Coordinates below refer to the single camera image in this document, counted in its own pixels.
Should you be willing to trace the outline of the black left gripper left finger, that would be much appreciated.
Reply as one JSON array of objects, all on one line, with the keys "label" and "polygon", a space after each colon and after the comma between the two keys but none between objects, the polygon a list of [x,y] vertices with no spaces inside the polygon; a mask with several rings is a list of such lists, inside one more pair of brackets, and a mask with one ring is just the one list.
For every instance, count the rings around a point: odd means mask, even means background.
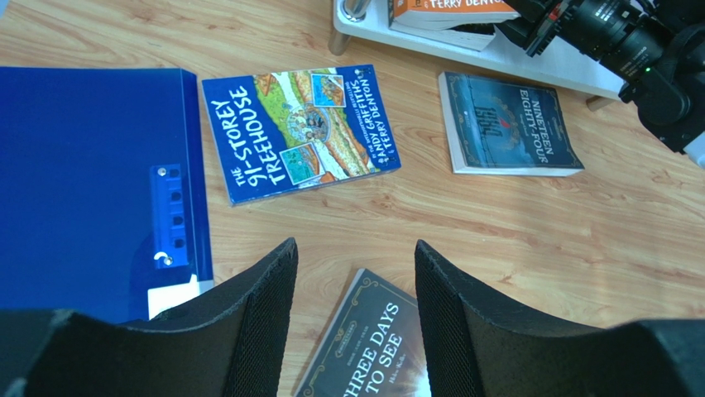
[{"label": "black left gripper left finger", "polygon": [[4,396],[274,396],[299,253],[285,239],[256,264],[148,321],[72,309],[1,313]]}]

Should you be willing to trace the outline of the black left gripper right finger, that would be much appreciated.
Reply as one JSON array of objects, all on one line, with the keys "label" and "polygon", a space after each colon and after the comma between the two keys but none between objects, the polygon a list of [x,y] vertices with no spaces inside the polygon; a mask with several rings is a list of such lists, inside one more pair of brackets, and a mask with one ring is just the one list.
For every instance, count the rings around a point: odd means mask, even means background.
[{"label": "black left gripper right finger", "polygon": [[704,322],[595,328],[533,309],[415,247],[415,291],[434,396],[701,396]]}]

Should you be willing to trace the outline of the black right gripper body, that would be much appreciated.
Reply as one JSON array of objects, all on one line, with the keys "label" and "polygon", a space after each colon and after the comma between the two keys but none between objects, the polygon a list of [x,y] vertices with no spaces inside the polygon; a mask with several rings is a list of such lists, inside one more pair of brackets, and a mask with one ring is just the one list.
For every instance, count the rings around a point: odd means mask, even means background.
[{"label": "black right gripper body", "polygon": [[624,80],[656,64],[669,31],[629,1],[509,1],[520,14],[498,29],[528,56],[559,38]]}]

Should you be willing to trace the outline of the dark three days book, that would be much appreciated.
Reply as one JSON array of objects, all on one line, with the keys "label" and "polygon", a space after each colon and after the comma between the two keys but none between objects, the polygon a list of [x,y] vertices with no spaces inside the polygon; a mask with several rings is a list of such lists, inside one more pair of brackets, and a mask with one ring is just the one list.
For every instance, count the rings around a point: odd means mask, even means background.
[{"label": "dark three days book", "polygon": [[416,298],[358,270],[295,393],[429,396]]}]

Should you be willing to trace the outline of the orange treehouse book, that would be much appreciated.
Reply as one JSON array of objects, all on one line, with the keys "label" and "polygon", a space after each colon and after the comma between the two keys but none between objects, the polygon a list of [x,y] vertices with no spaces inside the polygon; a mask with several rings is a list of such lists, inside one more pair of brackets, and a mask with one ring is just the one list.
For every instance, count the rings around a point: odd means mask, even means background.
[{"label": "orange treehouse book", "polygon": [[468,24],[496,24],[520,17],[500,0],[390,1],[390,25],[439,31]]}]

